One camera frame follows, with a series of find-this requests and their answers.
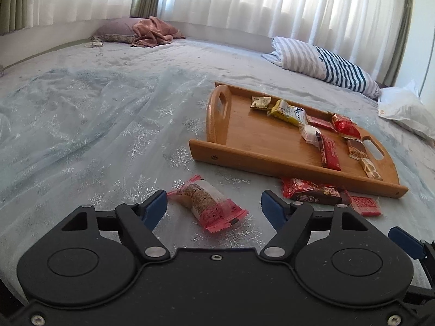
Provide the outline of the brown red candy bar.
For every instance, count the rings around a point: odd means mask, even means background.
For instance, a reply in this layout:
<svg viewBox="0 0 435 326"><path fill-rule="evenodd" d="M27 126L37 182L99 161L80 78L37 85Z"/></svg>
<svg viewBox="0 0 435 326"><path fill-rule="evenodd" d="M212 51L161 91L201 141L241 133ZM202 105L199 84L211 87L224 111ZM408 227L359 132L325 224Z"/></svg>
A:
<svg viewBox="0 0 435 326"><path fill-rule="evenodd" d="M350 203L347 192L334 185L289 177L282 177L281 180L282 195L287 199L320 205L348 205Z"/></svg>

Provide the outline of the red wafer packet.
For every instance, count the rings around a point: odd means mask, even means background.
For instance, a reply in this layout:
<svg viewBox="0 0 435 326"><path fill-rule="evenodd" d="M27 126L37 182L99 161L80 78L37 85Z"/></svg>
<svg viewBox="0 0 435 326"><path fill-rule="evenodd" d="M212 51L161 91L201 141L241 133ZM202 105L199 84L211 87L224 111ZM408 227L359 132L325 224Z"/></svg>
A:
<svg viewBox="0 0 435 326"><path fill-rule="evenodd" d="M309 125L314 126L316 128L322 128L324 130L328 130L331 132L336 132L333 124L330 121L323 120L321 118L317 118L315 116L307 115L306 116L307 122Z"/></svg>
<svg viewBox="0 0 435 326"><path fill-rule="evenodd" d="M361 216L380 216L381 212L376 201L365 196L350 196L352 208Z"/></svg>

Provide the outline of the dark red chocolate bar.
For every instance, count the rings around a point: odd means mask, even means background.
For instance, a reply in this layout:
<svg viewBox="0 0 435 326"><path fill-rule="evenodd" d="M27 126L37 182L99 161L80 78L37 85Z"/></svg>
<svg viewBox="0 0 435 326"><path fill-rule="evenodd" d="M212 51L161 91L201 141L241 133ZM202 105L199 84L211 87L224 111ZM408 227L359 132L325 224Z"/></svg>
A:
<svg viewBox="0 0 435 326"><path fill-rule="evenodd" d="M321 153L321 165L324 168L341 171L334 140L321 133L316 133L316 139Z"/></svg>

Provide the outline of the pink seaweed roll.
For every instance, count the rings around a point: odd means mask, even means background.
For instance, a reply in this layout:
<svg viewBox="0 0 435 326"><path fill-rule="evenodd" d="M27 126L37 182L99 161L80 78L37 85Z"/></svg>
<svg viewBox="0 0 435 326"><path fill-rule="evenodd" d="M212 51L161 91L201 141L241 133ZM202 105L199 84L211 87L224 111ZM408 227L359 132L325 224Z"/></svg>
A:
<svg viewBox="0 0 435 326"><path fill-rule="evenodd" d="M228 229L249 214L200 175L191 177L167 196L190 210L209 233Z"/></svg>

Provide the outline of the pink white cake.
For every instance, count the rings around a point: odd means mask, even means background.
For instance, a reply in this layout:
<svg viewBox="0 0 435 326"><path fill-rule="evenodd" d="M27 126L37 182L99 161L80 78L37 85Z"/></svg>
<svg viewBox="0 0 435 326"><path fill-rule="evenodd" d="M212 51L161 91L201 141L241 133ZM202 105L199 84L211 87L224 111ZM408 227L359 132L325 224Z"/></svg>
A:
<svg viewBox="0 0 435 326"><path fill-rule="evenodd" d="M299 132L307 144L313 145L316 148L319 147L317 135L321 135L321 132L316 127L309 124L299 123Z"/></svg>

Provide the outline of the clear peanut candy packet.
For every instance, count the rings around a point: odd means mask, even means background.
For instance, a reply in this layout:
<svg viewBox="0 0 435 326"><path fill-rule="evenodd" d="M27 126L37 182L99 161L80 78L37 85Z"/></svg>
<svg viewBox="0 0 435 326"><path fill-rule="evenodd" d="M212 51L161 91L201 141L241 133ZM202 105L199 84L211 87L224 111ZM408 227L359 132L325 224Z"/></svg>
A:
<svg viewBox="0 0 435 326"><path fill-rule="evenodd" d="M368 178L380 181L383 180L379 171L377 171L375 164L369 158L360 158L359 163Z"/></svg>

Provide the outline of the brown peanut bar packet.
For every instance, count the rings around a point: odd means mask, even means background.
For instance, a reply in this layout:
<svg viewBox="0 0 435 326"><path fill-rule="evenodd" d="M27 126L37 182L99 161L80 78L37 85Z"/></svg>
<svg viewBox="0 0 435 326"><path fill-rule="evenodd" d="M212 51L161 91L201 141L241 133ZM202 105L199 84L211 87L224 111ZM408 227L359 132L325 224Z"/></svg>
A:
<svg viewBox="0 0 435 326"><path fill-rule="evenodd" d="M357 138L345 138L349 156L352 159L359 160L360 158L369 158L365 145Z"/></svg>

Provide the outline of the yellow white snack bag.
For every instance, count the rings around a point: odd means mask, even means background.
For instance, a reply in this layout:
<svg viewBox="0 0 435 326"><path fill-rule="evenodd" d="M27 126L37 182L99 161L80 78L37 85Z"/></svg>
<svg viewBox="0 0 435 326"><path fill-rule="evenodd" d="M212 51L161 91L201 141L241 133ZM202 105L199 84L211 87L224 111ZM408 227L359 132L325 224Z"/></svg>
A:
<svg viewBox="0 0 435 326"><path fill-rule="evenodd" d="M283 99L279 99L268 111L268 116L272 116L297 127L300 124L307 123L305 110L294 105L289 105Z"/></svg>

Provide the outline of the red crinkled snack bag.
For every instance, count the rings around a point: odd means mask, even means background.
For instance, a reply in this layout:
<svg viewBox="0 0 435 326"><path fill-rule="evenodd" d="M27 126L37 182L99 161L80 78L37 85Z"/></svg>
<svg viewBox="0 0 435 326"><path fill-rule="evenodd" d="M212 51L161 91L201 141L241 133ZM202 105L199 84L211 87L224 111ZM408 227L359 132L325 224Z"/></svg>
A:
<svg viewBox="0 0 435 326"><path fill-rule="evenodd" d="M361 134L356 127L356 125L352 122L352 120L344 115L333 114L332 116L332 124L336 130L336 132L343 137L361 139Z"/></svg>

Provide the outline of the gold snack bar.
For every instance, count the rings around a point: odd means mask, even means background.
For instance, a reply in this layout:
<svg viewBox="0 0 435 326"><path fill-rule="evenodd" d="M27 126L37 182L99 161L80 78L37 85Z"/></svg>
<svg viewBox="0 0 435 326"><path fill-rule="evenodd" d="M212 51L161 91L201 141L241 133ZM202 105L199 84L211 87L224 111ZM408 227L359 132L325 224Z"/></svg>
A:
<svg viewBox="0 0 435 326"><path fill-rule="evenodd" d="M251 109L269 111L272 98L270 96L253 96L251 98Z"/></svg>

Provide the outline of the wooden serving tray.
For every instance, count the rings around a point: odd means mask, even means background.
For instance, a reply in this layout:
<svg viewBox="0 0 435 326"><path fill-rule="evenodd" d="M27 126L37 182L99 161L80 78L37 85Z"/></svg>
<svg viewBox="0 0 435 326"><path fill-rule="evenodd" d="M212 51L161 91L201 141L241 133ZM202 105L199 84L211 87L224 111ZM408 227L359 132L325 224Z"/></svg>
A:
<svg viewBox="0 0 435 326"><path fill-rule="evenodd" d="M400 184L397 169L385 147L364 128L362 140L370 140L382 154L368 157L380 179L367 176L352 159L344 137L327 131L334 140L340 170L321 165L321 153L301 137L298 127L251 108L259 92L235 85L216 83L206 109L206 140L189 140L194 160L236 168L271 177L294 177L316 183L333 184L349 191L401 198L408 192Z"/></svg>

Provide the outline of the light blue lace cloth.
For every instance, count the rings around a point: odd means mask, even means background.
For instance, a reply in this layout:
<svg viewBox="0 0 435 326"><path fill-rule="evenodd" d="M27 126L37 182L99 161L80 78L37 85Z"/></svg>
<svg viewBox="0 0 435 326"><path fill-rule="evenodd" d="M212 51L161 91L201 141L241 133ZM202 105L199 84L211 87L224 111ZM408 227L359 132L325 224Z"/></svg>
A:
<svg viewBox="0 0 435 326"><path fill-rule="evenodd" d="M188 142L204 139L215 76L53 69L9 87L1 99L1 280L24 299L20 257L80 205L109 211L177 189L201 175L248 211L219 233L170 204L154 232L178 247L262 248L274 229L260 196L278 179L193 160Z"/></svg>

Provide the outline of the white pillow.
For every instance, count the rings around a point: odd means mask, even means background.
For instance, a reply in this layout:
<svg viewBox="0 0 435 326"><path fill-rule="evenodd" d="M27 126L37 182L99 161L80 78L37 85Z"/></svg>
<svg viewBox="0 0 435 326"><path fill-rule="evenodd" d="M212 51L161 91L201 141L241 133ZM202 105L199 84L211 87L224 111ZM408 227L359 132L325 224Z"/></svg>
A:
<svg viewBox="0 0 435 326"><path fill-rule="evenodd" d="M377 100L378 116L434 143L434 116L423 105L415 82L405 87L385 87Z"/></svg>

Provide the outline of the striped pillow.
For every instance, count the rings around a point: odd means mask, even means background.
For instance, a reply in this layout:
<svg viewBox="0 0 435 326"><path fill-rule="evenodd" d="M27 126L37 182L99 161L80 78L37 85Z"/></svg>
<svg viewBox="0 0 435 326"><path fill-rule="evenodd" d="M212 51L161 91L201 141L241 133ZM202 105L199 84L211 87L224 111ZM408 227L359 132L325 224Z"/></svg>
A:
<svg viewBox="0 0 435 326"><path fill-rule="evenodd" d="M370 99L380 95L378 84L367 72L327 49L287 37L273 37L271 45L273 51L262 56L278 67L361 93Z"/></svg>

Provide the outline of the grey bed sheet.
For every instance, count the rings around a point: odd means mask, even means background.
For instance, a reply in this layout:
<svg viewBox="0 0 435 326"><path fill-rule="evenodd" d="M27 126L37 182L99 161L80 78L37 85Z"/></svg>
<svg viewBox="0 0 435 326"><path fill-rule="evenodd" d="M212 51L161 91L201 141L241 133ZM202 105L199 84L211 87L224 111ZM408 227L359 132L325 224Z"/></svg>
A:
<svg viewBox="0 0 435 326"><path fill-rule="evenodd" d="M1 78L1 95L54 68L119 71L137 77L183 68L207 73L212 80L266 93L283 93L303 104L314 102L317 108L343 109L348 115L377 118L377 105L362 95L286 71L257 52L196 40L177 40L155 48L135 48L124 43L88 48L78 44L47 52L6 68Z"/></svg>

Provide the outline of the small item near purple pillow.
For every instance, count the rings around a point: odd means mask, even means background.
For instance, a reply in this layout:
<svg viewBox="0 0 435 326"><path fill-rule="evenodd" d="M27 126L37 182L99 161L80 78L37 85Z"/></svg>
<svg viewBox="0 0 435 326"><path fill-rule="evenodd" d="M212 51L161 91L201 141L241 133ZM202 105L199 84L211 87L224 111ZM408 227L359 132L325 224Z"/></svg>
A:
<svg viewBox="0 0 435 326"><path fill-rule="evenodd" d="M101 42L100 40L95 40L85 45L86 48L98 48L102 46L103 46L103 42Z"/></svg>

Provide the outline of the pink blanket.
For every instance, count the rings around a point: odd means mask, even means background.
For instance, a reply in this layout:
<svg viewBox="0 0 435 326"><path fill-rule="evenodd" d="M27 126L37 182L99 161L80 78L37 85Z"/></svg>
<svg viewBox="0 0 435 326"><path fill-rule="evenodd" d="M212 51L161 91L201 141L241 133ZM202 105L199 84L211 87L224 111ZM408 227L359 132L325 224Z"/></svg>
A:
<svg viewBox="0 0 435 326"><path fill-rule="evenodd" d="M131 45L136 47L155 47L172 43L174 39L185 39L178 28L154 16L138 21L133 31L136 37Z"/></svg>

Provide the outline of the purple pillow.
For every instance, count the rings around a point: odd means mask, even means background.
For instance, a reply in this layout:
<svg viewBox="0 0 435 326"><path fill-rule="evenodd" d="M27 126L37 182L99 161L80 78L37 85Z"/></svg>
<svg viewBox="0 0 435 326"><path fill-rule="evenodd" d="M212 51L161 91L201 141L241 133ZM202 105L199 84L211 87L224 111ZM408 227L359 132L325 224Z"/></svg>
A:
<svg viewBox="0 0 435 326"><path fill-rule="evenodd" d="M133 26L141 21L141 18L118 18L102 25L93 35L101 41L132 43L136 38Z"/></svg>

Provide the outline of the white sheer curtain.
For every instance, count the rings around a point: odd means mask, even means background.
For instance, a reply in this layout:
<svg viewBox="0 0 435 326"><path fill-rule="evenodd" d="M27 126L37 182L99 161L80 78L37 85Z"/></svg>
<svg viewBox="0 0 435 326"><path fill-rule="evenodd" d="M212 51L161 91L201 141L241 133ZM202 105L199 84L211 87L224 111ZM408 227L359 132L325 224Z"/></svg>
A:
<svg viewBox="0 0 435 326"><path fill-rule="evenodd" d="M14 27L131 15L133 0L15 0ZM158 0L167 20L265 37L291 37L357 63L377 80L392 72L406 0Z"/></svg>

